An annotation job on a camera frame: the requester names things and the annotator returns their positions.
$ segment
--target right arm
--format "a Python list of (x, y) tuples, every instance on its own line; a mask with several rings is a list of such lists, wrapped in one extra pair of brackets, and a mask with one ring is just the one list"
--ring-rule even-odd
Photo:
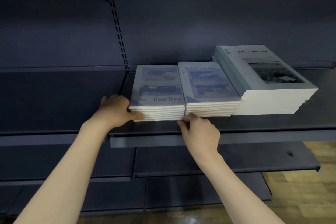
[(214, 186), (234, 224), (284, 224), (217, 152), (221, 134), (209, 120), (191, 113), (178, 124), (189, 152)]

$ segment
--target shelving unit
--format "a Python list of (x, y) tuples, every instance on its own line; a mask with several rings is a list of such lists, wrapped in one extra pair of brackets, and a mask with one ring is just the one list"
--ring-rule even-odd
[[(22, 211), (103, 95), (131, 96), (137, 65), (208, 61), (216, 45), (264, 44), (319, 87), (294, 115), (210, 118), (219, 152), (262, 200), (260, 172), (318, 171), (302, 141), (336, 139), (335, 0), (0, 4), (0, 215)], [(176, 121), (129, 122), (107, 135), (82, 214), (219, 203)]]

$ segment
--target left hand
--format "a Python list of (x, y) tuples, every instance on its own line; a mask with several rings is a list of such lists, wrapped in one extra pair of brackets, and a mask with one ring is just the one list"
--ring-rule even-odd
[(109, 98), (101, 99), (100, 108), (90, 118), (90, 120), (102, 125), (104, 129), (110, 131), (112, 128), (120, 127), (129, 120), (142, 120), (145, 116), (139, 112), (128, 112), (129, 100), (118, 94)]

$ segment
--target left arm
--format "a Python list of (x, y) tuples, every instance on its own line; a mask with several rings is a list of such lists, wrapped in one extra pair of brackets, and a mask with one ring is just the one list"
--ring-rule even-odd
[(86, 121), (69, 150), (45, 180), (15, 224), (72, 224), (82, 209), (90, 176), (107, 133), (129, 120), (143, 119), (127, 112), (123, 96), (103, 97), (99, 110)]

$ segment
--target person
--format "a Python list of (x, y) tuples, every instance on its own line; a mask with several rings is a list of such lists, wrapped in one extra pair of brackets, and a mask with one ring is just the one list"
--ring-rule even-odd
[[(129, 120), (124, 96), (103, 97), (98, 111), (82, 125), (76, 139), (40, 189), (15, 220), (15, 224), (73, 224), (82, 204), (99, 149), (106, 134)], [(217, 152), (220, 132), (209, 120), (188, 114), (179, 120), (187, 149), (208, 177), (235, 224), (279, 224), (283, 221), (232, 172)]]

